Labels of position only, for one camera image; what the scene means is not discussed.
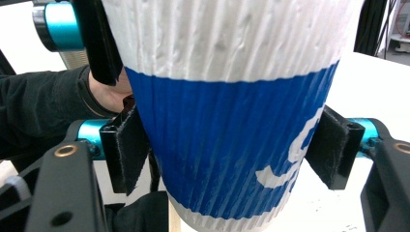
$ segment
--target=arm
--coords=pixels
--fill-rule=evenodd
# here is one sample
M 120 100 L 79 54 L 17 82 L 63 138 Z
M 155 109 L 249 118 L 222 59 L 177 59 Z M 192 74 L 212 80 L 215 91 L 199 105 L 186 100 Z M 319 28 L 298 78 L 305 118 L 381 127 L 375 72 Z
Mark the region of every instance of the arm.
M 121 77 L 121 84 L 108 87 L 97 82 L 88 67 L 3 76 L 0 153 L 3 143 L 25 147 L 33 138 L 65 134 L 75 120 L 114 116 L 111 111 L 121 111 L 122 99 L 131 93 L 127 78 Z

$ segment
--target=wooden stick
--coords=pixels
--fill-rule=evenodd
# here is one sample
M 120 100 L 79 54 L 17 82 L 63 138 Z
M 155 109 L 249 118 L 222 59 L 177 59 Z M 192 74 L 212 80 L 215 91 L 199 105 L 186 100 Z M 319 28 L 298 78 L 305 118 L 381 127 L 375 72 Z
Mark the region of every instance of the wooden stick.
M 168 212 L 169 232 L 181 232 L 181 218 L 170 201 L 168 201 Z

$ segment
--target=black sleeve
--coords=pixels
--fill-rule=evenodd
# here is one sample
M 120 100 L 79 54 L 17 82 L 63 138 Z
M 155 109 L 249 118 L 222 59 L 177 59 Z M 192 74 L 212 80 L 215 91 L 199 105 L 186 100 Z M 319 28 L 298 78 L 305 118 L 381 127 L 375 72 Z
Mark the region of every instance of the black sleeve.
M 23 148 L 38 138 L 64 135 L 75 120 L 101 118 L 85 103 L 89 92 L 81 91 L 89 71 L 0 76 L 0 154 L 8 146 Z
M 108 231 L 168 232 L 168 196 L 154 191 L 116 211 L 105 207 Z

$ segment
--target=cable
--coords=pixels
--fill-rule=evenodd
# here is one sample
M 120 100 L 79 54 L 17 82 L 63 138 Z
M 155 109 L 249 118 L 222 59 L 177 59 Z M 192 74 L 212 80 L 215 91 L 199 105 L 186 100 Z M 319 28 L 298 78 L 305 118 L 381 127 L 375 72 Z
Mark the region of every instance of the cable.
M 27 183 L 20 176 L 10 176 L 6 179 L 4 184 L 13 186 L 15 188 L 15 190 L 17 191 L 18 197 L 20 198 L 20 201 L 23 201 L 31 197 L 31 192 L 30 192 L 30 189 L 28 188 Z
M 389 20 L 390 20 L 390 16 L 391 16 L 391 14 L 392 14 L 392 12 L 393 12 L 393 9 L 394 9 L 394 7 L 395 7 L 395 3 L 396 3 L 396 0 L 390 0 L 389 1 L 389 10 L 388 10 L 388 14 L 387 14 L 387 17 L 386 17 L 386 21 L 385 21 L 385 23 L 384 23 L 384 25 L 383 25 L 383 30 L 382 30 L 382 32 L 380 33 L 380 36 L 379 36 L 379 39 L 377 40 L 377 47 L 376 47 L 376 49 L 375 49 L 375 51 L 374 51 L 374 56 L 376 56 L 377 57 L 377 53 L 378 53 L 378 50 L 379 50 L 379 48 L 380 48 L 380 45 L 381 45 L 381 43 L 382 43 L 382 40 L 383 40 L 383 36 L 385 36 L 386 38 L 386 40 L 385 40 L 385 50 L 384 50 L 384 59 L 386 59 L 386 53 L 387 53 L 387 39 L 388 39 L 388 35 L 389 35 Z

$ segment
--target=white surface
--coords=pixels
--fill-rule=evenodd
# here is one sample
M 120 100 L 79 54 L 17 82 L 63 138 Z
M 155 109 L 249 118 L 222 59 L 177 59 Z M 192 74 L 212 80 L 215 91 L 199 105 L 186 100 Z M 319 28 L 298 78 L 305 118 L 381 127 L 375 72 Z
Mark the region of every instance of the white surface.
M 145 160 L 141 175 L 135 185 L 134 191 L 127 197 L 124 193 L 114 193 L 111 182 L 109 181 L 109 173 L 105 161 L 94 161 L 97 179 L 100 190 L 102 192 L 103 204 L 126 203 L 129 205 L 139 197 L 150 192 L 151 173 L 149 169 L 148 159 Z M 165 190 L 163 182 L 160 182 L 159 190 Z
M 4 160 L 0 162 L 0 187 L 5 184 L 5 181 L 8 177 L 17 175 L 17 171 L 13 164 L 8 161 Z
M 358 53 L 345 54 L 327 105 L 345 118 L 376 118 L 393 138 L 410 141 L 410 67 Z M 288 203 L 266 232 L 365 232 L 360 192 L 372 161 L 356 159 L 346 190 L 332 191 L 306 161 Z M 191 232 L 182 221 L 182 232 Z
M 16 73 L 65 70 L 60 55 L 40 41 L 32 10 L 32 2 L 0 7 L 0 49 Z

